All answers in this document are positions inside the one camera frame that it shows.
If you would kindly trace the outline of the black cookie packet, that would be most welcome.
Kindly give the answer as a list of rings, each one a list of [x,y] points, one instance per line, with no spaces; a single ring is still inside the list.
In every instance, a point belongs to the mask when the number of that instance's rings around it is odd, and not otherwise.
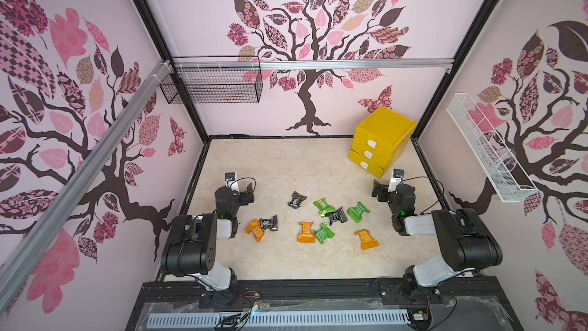
[[[278,231],[279,230],[279,222],[277,215],[272,216],[269,219],[259,219],[260,228],[263,232],[265,231]]]
[[[290,208],[298,209],[306,199],[306,196],[301,195],[298,192],[293,192],[292,199],[287,203],[287,205],[289,205]]]
[[[332,226],[335,222],[346,223],[349,220],[343,208],[328,212],[326,218],[329,221],[329,226]]]

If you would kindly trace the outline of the yellow plastic drawer cabinet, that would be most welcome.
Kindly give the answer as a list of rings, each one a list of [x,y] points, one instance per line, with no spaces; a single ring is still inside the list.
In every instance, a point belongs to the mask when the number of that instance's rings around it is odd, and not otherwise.
[[[417,124],[385,107],[378,107],[355,128],[349,160],[381,178],[400,157]]]

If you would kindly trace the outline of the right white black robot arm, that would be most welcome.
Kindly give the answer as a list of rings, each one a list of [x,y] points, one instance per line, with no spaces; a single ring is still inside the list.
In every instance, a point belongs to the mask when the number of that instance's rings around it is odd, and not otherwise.
[[[416,189],[399,180],[387,185],[374,181],[371,196],[387,203],[399,235],[433,236],[439,245],[439,254],[406,269],[401,282],[404,297],[419,289],[437,287],[462,273],[502,263],[502,249],[475,210],[436,210],[418,215]]]

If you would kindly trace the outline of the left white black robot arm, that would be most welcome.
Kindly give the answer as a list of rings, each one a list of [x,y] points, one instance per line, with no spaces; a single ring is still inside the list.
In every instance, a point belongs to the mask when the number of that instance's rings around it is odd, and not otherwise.
[[[214,193],[213,212],[173,219],[161,258],[165,281],[195,280],[208,291],[232,288],[236,275],[216,261],[217,243],[236,236],[239,208],[254,202],[254,190],[254,182],[243,191],[227,182]]]

